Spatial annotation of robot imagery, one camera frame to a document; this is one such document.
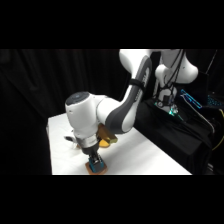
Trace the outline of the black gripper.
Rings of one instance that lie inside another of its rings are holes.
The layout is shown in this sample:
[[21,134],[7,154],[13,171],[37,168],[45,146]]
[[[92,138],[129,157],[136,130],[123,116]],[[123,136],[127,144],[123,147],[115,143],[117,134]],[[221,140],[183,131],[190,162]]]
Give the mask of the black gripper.
[[[103,168],[104,167],[104,161],[101,159],[100,155],[98,154],[98,149],[99,149],[99,146],[94,145],[94,146],[91,146],[91,147],[88,147],[88,148],[83,148],[82,152],[84,154],[88,155],[93,163],[99,162],[98,166],[100,168]],[[93,170],[93,164],[92,164],[91,161],[89,160],[89,167],[90,167],[90,169]]]

